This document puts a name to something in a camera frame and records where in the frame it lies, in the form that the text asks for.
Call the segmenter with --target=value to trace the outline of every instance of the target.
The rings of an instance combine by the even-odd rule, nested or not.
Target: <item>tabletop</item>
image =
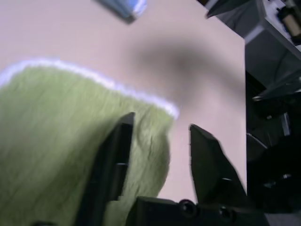
[[[246,186],[245,42],[195,0],[149,0],[126,24],[92,0],[2,0],[0,70],[54,57],[174,102],[171,162],[159,197],[196,200],[189,125],[218,138]]]

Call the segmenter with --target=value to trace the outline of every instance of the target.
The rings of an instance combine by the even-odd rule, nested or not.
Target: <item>white fringe edge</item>
[[[149,95],[145,92],[136,91],[132,88],[126,87],[121,83],[114,81],[105,75],[89,70],[87,68],[77,66],[72,63],[67,63],[61,60],[55,59],[34,59],[25,60],[14,65],[9,66],[4,71],[0,72],[0,88],[4,85],[9,84],[11,79],[18,73],[22,72],[27,67],[55,67],[61,70],[69,71],[72,73],[79,74],[85,78],[89,78],[104,87],[120,92],[124,96],[132,97],[136,100],[144,101],[148,104],[155,105],[163,110],[173,118],[177,119],[179,117],[179,109],[171,102],[167,100]]]

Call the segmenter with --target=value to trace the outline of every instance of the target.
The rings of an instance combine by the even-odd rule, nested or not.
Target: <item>green towel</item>
[[[71,226],[93,156],[118,119],[135,112],[123,195],[105,224],[122,226],[135,197],[157,196],[168,172],[176,108],[93,71],[33,60],[0,73],[0,225]]]

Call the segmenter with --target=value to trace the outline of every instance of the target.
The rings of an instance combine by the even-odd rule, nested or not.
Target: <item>cable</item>
[[[286,55],[287,55],[288,53],[289,53],[289,51],[288,51],[288,49],[286,49],[286,50],[284,51],[284,53],[281,55],[280,59],[279,59],[278,65],[277,65],[277,67],[276,67],[276,69],[275,69],[275,73],[274,73],[274,80],[273,80],[274,83],[276,82],[277,74],[278,74],[278,71],[279,71],[279,69],[280,69],[280,66],[282,65],[283,60],[285,59],[285,57],[286,57]]]
[[[253,138],[258,144],[260,144],[264,149],[268,149],[268,147],[263,143],[261,142],[260,139],[258,139],[257,137],[253,136],[251,133],[246,133],[247,136]]]

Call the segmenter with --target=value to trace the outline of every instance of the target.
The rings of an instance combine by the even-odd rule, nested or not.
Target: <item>blue object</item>
[[[123,18],[138,17],[146,9],[146,0],[102,0]]]

